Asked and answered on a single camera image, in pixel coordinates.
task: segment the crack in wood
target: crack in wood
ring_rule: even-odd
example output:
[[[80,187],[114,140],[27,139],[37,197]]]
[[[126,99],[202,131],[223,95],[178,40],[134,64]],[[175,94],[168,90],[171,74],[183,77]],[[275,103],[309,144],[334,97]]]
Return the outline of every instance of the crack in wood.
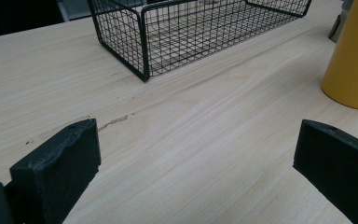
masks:
[[[101,128],[98,129],[98,132],[102,131],[103,129],[105,129],[107,126],[111,125],[111,124],[115,124],[117,122],[121,122],[123,120],[126,120],[129,116],[126,115],[124,117],[118,118],[118,119],[113,119],[110,122],[108,122],[107,124],[105,124],[104,126],[102,126]]]

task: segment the black clamp pad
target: black clamp pad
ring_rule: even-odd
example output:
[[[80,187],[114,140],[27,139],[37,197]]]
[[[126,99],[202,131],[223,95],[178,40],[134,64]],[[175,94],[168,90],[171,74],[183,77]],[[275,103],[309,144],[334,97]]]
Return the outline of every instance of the black clamp pad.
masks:
[[[358,223],[358,139],[303,120],[294,165],[350,221]]]
[[[13,213],[18,214],[16,223],[62,223],[100,164],[95,119],[55,134],[10,168],[7,192]],[[25,200],[16,200],[17,194],[25,195]]]

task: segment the light wood tabletop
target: light wood tabletop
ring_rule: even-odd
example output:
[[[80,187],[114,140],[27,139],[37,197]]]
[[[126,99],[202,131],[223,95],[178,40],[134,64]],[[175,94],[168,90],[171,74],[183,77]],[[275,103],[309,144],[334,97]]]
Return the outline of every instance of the light wood tabletop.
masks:
[[[303,119],[358,137],[358,110],[320,88],[341,4],[313,0],[305,18],[147,83],[91,18],[0,36],[0,181],[96,118],[103,163],[65,223],[350,223],[292,167]]]

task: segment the yellow cylinder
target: yellow cylinder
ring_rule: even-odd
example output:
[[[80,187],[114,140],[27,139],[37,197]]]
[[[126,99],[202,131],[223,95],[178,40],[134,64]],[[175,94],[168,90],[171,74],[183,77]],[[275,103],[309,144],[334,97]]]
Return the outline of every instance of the yellow cylinder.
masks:
[[[353,1],[324,75],[322,90],[333,100],[358,108],[358,0]]]

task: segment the wire mesh basket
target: wire mesh basket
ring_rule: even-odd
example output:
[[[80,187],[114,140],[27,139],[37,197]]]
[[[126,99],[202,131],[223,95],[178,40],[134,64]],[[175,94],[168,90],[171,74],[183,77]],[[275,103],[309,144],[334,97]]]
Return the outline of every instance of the wire mesh basket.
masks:
[[[100,43],[142,81],[304,17],[311,0],[89,0]]]

